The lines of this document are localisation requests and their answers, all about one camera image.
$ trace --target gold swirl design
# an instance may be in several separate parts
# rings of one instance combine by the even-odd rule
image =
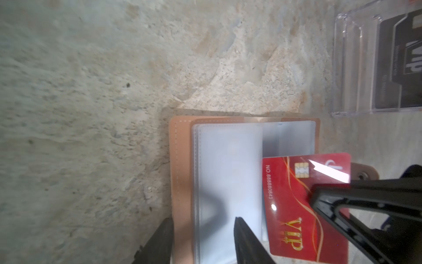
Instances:
[[[315,253],[317,253],[317,246],[315,245],[315,227],[317,225],[317,221],[314,220],[314,224],[312,225],[312,235],[311,235],[311,239],[312,239],[312,245],[314,246],[314,251]]]
[[[318,225],[319,225],[319,230],[321,232],[321,237],[319,238],[319,245],[318,245],[318,251],[316,252],[316,261],[319,262],[319,257],[321,256],[321,250],[322,250],[322,242],[324,241],[324,230],[322,229],[322,224],[321,221],[319,220],[318,216],[316,215],[316,213],[312,210],[312,208],[307,207],[306,205],[302,204],[295,196],[295,193],[292,190],[292,185],[290,183],[290,176],[294,173],[292,172],[291,168],[290,168],[290,157],[287,157],[287,162],[286,160],[283,158],[284,164],[286,165],[286,169],[287,169],[287,179],[289,181],[289,188],[290,191],[293,194],[293,197],[295,198],[295,200],[298,202],[298,204],[300,204],[306,211],[308,211],[313,217],[315,217],[315,220],[318,221]],[[293,177],[294,179],[296,179],[301,185],[303,185],[308,191],[311,191],[308,186],[306,186],[301,180],[299,180],[296,177]]]

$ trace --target vip card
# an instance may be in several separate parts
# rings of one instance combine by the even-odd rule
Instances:
[[[308,203],[314,184],[350,183],[350,155],[315,154],[262,160],[270,252],[309,261],[347,264],[349,244]]]
[[[380,23],[374,104],[422,106],[422,9]]]

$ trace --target leather wallet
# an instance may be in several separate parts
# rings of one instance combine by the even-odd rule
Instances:
[[[175,231],[175,248],[173,259],[176,264],[194,263],[194,215],[192,210],[192,126],[195,124],[286,122],[302,120],[314,121],[314,152],[318,153],[320,121],[317,118],[175,116],[170,120],[170,176],[172,215]]]

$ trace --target card chip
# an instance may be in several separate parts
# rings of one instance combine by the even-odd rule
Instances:
[[[413,17],[412,28],[422,27],[422,14]]]
[[[295,163],[295,176],[296,178],[309,178],[309,163]]]

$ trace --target gray concrete wall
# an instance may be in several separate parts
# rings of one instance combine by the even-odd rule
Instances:
[[[306,114],[323,152],[421,163],[422,113],[329,116],[334,16],[365,2],[0,0],[0,263],[130,263],[175,114]]]

